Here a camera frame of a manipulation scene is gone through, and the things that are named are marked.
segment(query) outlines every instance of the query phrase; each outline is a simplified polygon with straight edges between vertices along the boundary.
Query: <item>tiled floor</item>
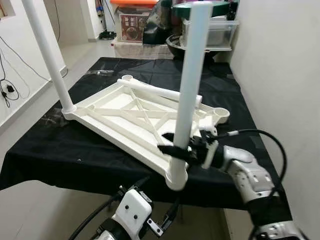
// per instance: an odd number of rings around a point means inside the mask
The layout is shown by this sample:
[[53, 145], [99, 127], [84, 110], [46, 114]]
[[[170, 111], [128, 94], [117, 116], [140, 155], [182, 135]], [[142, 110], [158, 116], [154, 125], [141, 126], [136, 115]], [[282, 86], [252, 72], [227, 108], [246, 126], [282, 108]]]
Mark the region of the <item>tiled floor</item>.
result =
[[[110, 41], [98, 41], [63, 50], [69, 68], [64, 78], [72, 86], [100, 57], [114, 57]], [[51, 86], [0, 137], [0, 166], [7, 150], [58, 100]], [[0, 191], [1, 240], [66, 240], [82, 220], [108, 197], [100, 194], [57, 188], [28, 181]], [[162, 220], [168, 208], [156, 203], [153, 218]], [[77, 240], [88, 240], [105, 219], [99, 214]], [[224, 240], [223, 219], [219, 209], [183, 207], [183, 221], [177, 218], [164, 240]], [[156, 239], [148, 233], [144, 239]]]

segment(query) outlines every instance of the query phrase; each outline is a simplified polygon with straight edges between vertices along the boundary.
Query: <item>plastic container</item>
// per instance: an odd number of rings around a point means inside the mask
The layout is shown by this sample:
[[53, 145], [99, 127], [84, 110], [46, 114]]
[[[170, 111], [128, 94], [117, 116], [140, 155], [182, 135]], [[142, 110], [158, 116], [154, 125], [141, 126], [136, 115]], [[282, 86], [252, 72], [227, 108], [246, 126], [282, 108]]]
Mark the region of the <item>plastic container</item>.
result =
[[142, 43], [148, 16], [157, 0], [111, 0], [118, 41]]
[[[191, 21], [184, 19], [181, 45], [187, 46], [187, 35]], [[227, 21], [225, 16], [216, 16], [210, 19], [209, 33], [206, 48], [212, 51], [231, 51], [231, 40], [239, 21]]]

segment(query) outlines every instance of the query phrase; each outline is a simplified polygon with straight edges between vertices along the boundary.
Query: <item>black tablecloth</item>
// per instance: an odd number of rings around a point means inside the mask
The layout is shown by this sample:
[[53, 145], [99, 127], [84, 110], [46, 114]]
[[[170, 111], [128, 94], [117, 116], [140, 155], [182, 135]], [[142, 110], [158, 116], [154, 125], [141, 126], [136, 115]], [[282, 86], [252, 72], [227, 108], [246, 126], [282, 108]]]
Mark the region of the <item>black tablecloth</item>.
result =
[[[148, 84], [178, 91], [183, 62], [157, 59], [100, 58], [91, 70], [114, 70], [112, 76], [84, 75], [69, 91], [77, 103], [115, 83], [125, 74]], [[227, 63], [204, 66], [199, 94], [202, 102], [223, 107], [231, 115], [219, 125], [219, 133], [255, 128], [250, 112]], [[273, 179], [274, 166], [258, 135], [222, 139], [222, 144], [253, 153]], [[168, 189], [165, 179], [117, 146], [76, 121], [66, 121], [57, 102], [5, 155], [0, 173], [0, 189], [39, 180], [43, 183], [112, 195], [119, 185], [129, 187], [138, 179], [150, 176], [143, 187], [153, 201], [172, 202], [179, 194], [184, 204], [242, 209], [243, 202], [231, 178], [214, 168], [193, 166], [182, 192]]]

